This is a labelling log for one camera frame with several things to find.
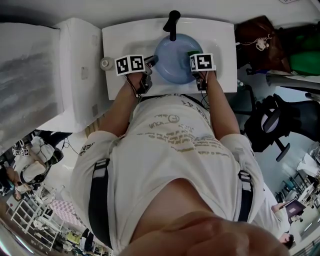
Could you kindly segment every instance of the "black suspender strap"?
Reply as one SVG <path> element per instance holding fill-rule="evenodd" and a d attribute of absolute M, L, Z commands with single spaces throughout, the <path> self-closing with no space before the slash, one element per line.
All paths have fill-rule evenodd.
<path fill-rule="evenodd" d="M 25 166 L 22 171 L 20 172 L 20 181 L 21 181 L 21 185 L 22 184 L 28 184 L 28 182 L 26 182 L 25 180 L 25 177 L 24 177 L 24 171 L 25 169 L 27 169 L 29 167 L 29 165 Z"/>
<path fill-rule="evenodd" d="M 112 249 L 108 218 L 109 162 L 110 159 L 103 159 L 94 165 L 88 214 L 92 233 Z"/>
<path fill-rule="evenodd" d="M 247 222 L 252 206 L 254 191 L 253 186 L 251 184 L 251 176 L 249 173 L 247 173 L 244 170 L 241 170 L 238 176 L 242 183 L 241 208 L 238 222 Z"/>

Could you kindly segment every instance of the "white t-shirt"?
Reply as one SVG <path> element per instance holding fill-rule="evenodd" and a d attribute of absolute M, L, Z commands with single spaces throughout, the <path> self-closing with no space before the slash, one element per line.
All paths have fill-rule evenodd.
<path fill-rule="evenodd" d="M 44 163 L 46 163 L 55 152 L 55 149 L 51 145 L 45 144 L 44 140 L 38 136 L 33 138 L 31 144 L 32 151 L 37 154 Z M 17 155 L 14 158 L 14 161 L 15 164 L 13 168 L 18 172 L 19 177 L 21 171 L 25 168 L 23 171 L 23 178 L 26 182 L 32 181 L 37 175 L 43 174 L 46 171 L 46 168 L 38 161 L 35 161 L 30 155 Z"/>
<path fill-rule="evenodd" d="M 234 155 L 253 181 L 248 218 L 252 222 L 264 199 L 264 183 L 249 140 L 240 134 L 215 139 L 209 113 L 182 95 L 149 99 L 137 106 L 122 138 L 106 131 L 88 137 L 71 177 L 72 203 L 91 229 L 88 207 L 94 165 L 110 158 L 108 218 L 116 252 L 129 244 L 155 196 L 178 178 L 188 180 L 216 215 L 236 221 L 242 183 L 238 178 L 240 164 Z"/>
<path fill-rule="evenodd" d="M 273 234 L 279 239 L 283 233 L 290 229 L 289 218 L 286 208 L 273 212 L 271 207 L 278 202 L 270 189 L 264 184 L 264 200 L 261 208 L 255 216 L 252 224 L 257 225 Z"/>

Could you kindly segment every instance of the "green object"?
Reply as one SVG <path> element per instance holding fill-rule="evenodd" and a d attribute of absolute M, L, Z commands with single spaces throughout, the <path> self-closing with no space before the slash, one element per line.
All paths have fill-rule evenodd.
<path fill-rule="evenodd" d="M 304 51 L 320 51 L 320 33 L 316 33 L 309 37 L 299 35 L 296 37 L 293 45 L 300 45 L 300 43 L 300 47 Z"/>
<path fill-rule="evenodd" d="M 200 53 L 199 50 L 191 50 L 191 51 L 188 51 L 188 56 L 190 57 L 190 56 L 192 56 L 194 54 L 199 54 L 199 53 Z"/>
<path fill-rule="evenodd" d="M 303 76 L 320 75 L 320 51 L 304 51 L 289 57 L 292 70 Z"/>

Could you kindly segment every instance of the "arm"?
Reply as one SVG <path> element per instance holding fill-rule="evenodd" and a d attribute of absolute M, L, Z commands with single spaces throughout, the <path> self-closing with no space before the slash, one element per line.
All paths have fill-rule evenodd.
<path fill-rule="evenodd" d="M 45 169 L 47 169 L 47 165 L 41 160 L 41 158 L 30 148 L 29 155 L 34 159 L 34 161 L 38 161 Z"/>
<path fill-rule="evenodd" d="M 31 191 L 32 190 L 32 188 L 28 184 L 23 184 L 23 186 L 25 187 L 25 189 L 27 191 Z"/>
<path fill-rule="evenodd" d="M 240 134 L 238 121 L 213 71 L 207 75 L 207 95 L 211 125 L 217 140 L 229 134 Z"/>
<path fill-rule="evenodd" d="M 282 207 L 284 207 L 286 204 L 288 204 L 287 202 L 280 202 L 274 206 L 271 206 L 271 210 L 276 213 L 277 211 L 279 211 Z"/>
<path fill-rule="evenodd" d="M 129 76 L 130 81 L 136 90 L 140 87 L 139 83 L 141 77 L 141 73 L 133 73 Z M 99 130 L 112 133 L 117 137 L 125 134 L 128 128 L 131 112 L 137 102 L 138 99 L 136 98 L 131 86 L 128 82 L 125 82 L 116 96 L 111 108 L 104 115 Z"/>

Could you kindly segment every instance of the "hair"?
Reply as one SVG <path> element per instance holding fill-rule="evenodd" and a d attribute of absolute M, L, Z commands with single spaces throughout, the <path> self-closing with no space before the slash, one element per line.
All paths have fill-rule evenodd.
<path fill-rule="evenodd" d="M 294 240 L 295 240 L 294 235 L 290 234 L 289 241 L 284 243 L 285 247 L 287 247 L 288 250 L 291 249 L 291 247 L 294 245 Z"/>

